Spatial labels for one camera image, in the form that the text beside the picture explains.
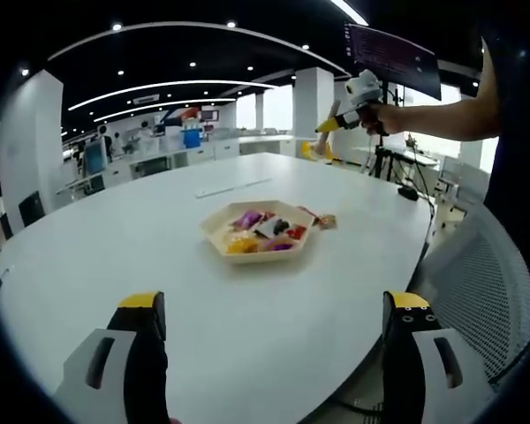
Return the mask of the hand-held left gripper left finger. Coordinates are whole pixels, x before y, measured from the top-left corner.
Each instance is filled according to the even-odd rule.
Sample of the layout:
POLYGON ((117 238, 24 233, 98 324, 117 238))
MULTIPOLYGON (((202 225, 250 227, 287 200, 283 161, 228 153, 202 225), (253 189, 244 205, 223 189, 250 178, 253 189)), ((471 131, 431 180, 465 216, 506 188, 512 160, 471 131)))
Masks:
POLYGON ((121 300, 65 361, 56 404, 73 423, 166 423, 165 341, 161 291, 121 300))

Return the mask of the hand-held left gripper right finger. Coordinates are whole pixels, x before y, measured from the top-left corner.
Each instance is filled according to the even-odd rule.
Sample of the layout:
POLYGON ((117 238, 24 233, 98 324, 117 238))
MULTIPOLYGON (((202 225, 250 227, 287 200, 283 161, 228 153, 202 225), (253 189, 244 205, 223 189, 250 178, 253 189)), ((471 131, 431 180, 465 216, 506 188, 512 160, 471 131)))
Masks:
POLYGON ((491 400, 481 356, 417 294, 387 291, 383 423, 472 423, 491 400))

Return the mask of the person's right hand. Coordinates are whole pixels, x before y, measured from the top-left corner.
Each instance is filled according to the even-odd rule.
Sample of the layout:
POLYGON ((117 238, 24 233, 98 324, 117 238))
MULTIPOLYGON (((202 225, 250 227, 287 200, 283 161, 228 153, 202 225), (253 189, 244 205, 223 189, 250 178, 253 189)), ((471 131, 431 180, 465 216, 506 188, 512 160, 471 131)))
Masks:
POLYGON ((403 110, 397 106, 370 103, 361 112, 361 127, 370 135, 388 136, 406 129, 403 110))

